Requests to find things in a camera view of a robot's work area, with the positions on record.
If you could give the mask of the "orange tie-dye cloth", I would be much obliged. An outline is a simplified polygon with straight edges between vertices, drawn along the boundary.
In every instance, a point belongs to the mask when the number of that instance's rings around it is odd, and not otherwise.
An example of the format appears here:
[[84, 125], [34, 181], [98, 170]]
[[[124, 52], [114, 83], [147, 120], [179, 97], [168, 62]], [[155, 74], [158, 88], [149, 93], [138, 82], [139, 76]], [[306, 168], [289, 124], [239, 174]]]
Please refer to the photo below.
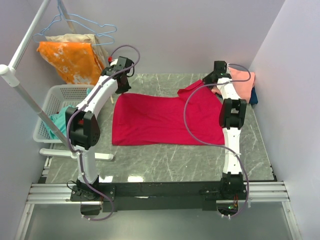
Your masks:
[[106, 67], [90, 43], [41, 41], [37, 52], [67, 84], [96, 85]]

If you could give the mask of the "folded salmon t-shirt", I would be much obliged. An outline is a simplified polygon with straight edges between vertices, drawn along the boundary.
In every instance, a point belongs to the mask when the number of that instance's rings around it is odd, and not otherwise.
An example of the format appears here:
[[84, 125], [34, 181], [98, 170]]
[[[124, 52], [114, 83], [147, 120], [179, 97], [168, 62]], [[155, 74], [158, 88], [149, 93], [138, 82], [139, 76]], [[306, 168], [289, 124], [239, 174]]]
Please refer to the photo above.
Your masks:
[[240, 81], [230, 83], [229, 80], [227, 80], [226, 82], [228, 82], [228, 84], [214, 86], [211, 91], [214, 94], [221, 95], [223, 99], [242, 99], [248, 104], [251, 99], [252, 89], [255, 86], [255, 73], [251, 72], [249, 75], [246, 70], [241, 71], [230, 66], [228, 69], [232, 80]]

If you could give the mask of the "folded navy t-shirt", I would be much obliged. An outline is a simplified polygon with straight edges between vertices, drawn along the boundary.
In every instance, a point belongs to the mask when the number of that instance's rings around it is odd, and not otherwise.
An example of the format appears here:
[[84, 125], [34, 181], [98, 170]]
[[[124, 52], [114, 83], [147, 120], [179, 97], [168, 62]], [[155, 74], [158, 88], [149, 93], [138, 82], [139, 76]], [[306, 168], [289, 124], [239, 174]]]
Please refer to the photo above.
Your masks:
[[256, 88], [253, 87], [252, 90], [251, 90], [251, 95], [250, 95], [250, 99], [249, 99], [249, 104], [250, 105], [257, 105], [258, 104], [258, 96], [257, 96], [257, 93], [256, 93]]

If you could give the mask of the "magenta t-shirt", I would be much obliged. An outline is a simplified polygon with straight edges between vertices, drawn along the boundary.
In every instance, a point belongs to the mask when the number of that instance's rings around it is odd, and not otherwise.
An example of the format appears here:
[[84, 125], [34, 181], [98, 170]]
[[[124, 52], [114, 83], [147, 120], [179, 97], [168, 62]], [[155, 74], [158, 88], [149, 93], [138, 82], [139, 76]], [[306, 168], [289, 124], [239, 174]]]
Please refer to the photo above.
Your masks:
[[124, 93], [115, 104], [111, 143], [223, 145], [221, 107], [220, 100], [201, 80], [179, 89], [176, 97]]

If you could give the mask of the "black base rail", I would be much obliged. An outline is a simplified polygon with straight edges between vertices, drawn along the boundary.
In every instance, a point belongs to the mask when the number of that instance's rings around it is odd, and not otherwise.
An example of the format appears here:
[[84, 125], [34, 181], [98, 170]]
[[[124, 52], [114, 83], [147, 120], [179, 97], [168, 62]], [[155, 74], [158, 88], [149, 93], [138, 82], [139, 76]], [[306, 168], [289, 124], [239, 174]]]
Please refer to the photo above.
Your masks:
[[70, 201], [101, 204], [103, 212], [135, 210], [216, 211], [218, 202], [247, 200], [250, 186], [245, 181], [187, 182], [96, 182], [92, 186], [77, 181]]

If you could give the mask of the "white plastic laundry basket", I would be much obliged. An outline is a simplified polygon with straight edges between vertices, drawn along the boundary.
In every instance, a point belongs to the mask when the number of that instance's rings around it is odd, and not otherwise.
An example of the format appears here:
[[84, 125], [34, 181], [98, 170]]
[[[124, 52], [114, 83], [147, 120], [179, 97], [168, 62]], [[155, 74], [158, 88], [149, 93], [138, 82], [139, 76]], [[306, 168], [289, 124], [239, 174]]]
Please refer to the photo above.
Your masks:
[[[76, 106], [87, 96], [87, 89], [92, 89], [93, 85], [87, 84], [62, 84], [55, 85], [49, 89], [44, 100], [42, 110], [48, 117], [57, 114], [64, 107]], [[33, 132], [33, 140], [37, 143], [61, 144], [60, 139], [53, 139], [48, 133], [45, 123], [38, 118]]]

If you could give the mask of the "beige cloth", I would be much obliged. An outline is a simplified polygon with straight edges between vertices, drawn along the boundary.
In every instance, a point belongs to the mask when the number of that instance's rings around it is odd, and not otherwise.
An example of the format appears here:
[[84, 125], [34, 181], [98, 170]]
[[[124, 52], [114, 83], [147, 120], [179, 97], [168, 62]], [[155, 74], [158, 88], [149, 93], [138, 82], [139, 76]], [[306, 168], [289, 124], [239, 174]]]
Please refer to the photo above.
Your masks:
[[71, 43], [89, 43], [92, 46], [92, 50], [99, 60], [99, 64], [102, 69], [107, 66], [106, 58], [109, 57], [109, 53], [104, 49], [94, 34], [75, 34], [67, 33], [58, 36], [46, 36], [49, 42], [71, 42]]

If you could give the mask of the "teal t-shirt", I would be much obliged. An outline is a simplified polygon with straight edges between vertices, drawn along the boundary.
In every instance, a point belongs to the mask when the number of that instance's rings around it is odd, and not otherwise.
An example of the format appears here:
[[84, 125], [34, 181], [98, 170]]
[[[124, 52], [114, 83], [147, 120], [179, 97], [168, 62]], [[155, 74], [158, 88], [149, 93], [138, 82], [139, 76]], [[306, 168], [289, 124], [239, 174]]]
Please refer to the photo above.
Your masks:
[[67, 130], [67, 108], [76, 107], [92, 88], [92, 85], [56, 85], [48, 91], [42, 109], [63, 135], [66, 135]]

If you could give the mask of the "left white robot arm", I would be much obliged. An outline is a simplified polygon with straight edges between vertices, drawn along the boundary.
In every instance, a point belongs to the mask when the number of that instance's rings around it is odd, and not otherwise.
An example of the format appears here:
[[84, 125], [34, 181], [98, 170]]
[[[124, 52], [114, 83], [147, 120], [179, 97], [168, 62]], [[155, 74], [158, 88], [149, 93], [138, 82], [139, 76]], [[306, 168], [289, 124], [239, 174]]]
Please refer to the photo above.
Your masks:
[[98, 78], [90, 93], [76, 107], [65, 112], [66, 138], [71, 157], [77, 160], [78, 181], [86, 184], [82, 195], [88, 201], [96, 200], [100, 188], [94, 183], [99, 175], [96, 167], [95, 146], [101, 135], [98, 115], [113, 94], [122, 94], [131, 89], [128, 74], [134, 62], [120, 56], [110, 62]]

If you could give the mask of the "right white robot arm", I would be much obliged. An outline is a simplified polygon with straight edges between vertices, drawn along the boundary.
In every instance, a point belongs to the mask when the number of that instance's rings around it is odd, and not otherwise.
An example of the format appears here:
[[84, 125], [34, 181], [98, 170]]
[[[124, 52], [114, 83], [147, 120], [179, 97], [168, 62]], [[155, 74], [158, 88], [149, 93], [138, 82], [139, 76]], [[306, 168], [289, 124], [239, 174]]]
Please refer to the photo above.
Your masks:
[[215, 61], [213, 71], [204, 77], [204, 84], [217, 87], [223, 102], [219, 114], [219, 125], [224, 136], [225, 160], [222, 171], [224, 178], [242, 174], [240, 158], [240, 135], [245, 122], [247, 102], [242, 99], [232, 83], [228, 64], [223, 60]]

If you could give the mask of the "aluminium frame rail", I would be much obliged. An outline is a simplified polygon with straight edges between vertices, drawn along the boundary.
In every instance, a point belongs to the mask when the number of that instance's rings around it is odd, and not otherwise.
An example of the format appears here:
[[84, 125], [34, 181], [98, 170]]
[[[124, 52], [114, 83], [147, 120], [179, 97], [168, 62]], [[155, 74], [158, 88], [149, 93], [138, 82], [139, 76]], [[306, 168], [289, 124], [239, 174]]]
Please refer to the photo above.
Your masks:
[[[249, 189], [249, 204], [281, 202], [292, 239], [302, 239], [284, 182], [250, 182]], [[70, 204], [70, 195], [71, 190], [68, 189], [65, 184], [33, 183], [30, 187], [18, 230], [14, 238], [16, 240], [23, 240], [25, 238], [35, 205]]]

